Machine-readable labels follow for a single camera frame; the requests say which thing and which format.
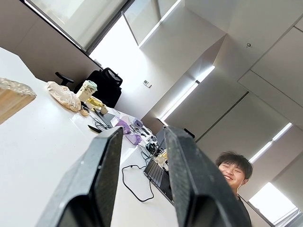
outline person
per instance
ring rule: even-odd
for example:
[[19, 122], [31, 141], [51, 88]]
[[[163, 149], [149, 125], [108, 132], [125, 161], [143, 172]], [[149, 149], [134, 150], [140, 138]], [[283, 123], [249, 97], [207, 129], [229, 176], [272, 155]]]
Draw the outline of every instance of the person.
[[215, 163], [231, 187], [240, 207], [243, 209], [244, 215], [250, 221], [251, 227], [250, 215], [241, 198], [238, 196], [238, 189], [245, 185], [250, 179], [253, 170], [252, 164], [243, 155], [232, 151], [223, 152]]

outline wall socket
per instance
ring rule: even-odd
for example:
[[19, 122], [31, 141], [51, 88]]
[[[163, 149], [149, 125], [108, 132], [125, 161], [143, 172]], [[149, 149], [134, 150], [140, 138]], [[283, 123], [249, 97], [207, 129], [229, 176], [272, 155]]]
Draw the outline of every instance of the wall socket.
[[143, 84], [148, 88], [151, 88], [151, 86], [152, 86], [152, 84], [150, 82], [148, 82], [147, 80], [143, 81]]

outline window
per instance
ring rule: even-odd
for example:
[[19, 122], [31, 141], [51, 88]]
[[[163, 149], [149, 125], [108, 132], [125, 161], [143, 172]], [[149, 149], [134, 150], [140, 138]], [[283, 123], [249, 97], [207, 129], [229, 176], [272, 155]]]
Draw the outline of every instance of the window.
[[132, 0], [23, 0], [79, 48], [91, 53]]
[[290, 222], [300, 214], [299, 209], [272, 183], [267, 183], [249, 202], [276, 226], [283, 220]]
[[181, 0], [135, 0], [124, 17], [139, 46], [156, 30]]

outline laptop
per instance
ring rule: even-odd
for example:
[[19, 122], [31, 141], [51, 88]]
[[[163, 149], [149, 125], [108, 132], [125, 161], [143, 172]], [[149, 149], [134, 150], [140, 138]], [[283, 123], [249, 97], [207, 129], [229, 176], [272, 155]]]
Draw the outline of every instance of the laptop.
[[[164, 138], [162, 139], [158, 149], [162, 147]], [[166, 199], [174, 205], [172, 199], [172, 192], [169, 181], [169, 172], [163, 169], [158, 163], [153, 159], [157, 152], [154, 152], [150, 162], [147, 164], [144, 169], [144, 175], [151, 181], [151, 183], [165, 196]]]

